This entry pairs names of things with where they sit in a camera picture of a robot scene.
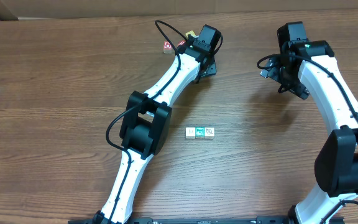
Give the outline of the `red letter wooden block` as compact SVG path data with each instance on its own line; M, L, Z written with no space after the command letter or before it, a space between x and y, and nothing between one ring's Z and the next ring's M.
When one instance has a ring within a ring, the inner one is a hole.
M182 40L181 42L178 43L177 47L183 47L183 46L185 46L185 44L186 44L186 41Z

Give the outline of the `white leaf wooden block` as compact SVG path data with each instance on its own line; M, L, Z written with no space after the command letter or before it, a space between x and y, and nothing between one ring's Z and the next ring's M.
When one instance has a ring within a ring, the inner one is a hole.
M215 130L212 127L204 128L204 138L205 139L213 139L215 137Z

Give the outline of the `green picture wooden block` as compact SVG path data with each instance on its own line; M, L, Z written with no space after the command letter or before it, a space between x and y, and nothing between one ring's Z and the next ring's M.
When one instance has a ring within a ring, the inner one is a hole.
M205 127L196 127L195 128L195 138L204 139L205 138Z

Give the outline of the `white swirl wooden block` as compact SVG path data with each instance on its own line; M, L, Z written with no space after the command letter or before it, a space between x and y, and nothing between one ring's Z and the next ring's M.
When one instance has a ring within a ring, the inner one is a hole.
M196 137L196 128L195 127L186 127L185 129L185 138L194 139Z

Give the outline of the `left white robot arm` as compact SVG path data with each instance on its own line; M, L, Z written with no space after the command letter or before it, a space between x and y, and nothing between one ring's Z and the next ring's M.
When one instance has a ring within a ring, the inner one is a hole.
M222 43L222 33L209 25L196 37L185 36L173 48L175 59L160 80L143 93L134 91L125 111L111 121L105 138L120 150L121 161L110 196L91 223L130 219L144 171L166 141L173 103L190 83L216 74L214 57Z

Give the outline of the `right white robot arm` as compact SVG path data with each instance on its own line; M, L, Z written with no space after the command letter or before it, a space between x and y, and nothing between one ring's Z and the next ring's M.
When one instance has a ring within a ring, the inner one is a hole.
M283 223L344 223L335 214L358 205L358 101L344 81L327 41L310 41L302 22L277 30L279 54L263 58L261 76L305 100L312 96L329 134L314 162L316 184Z

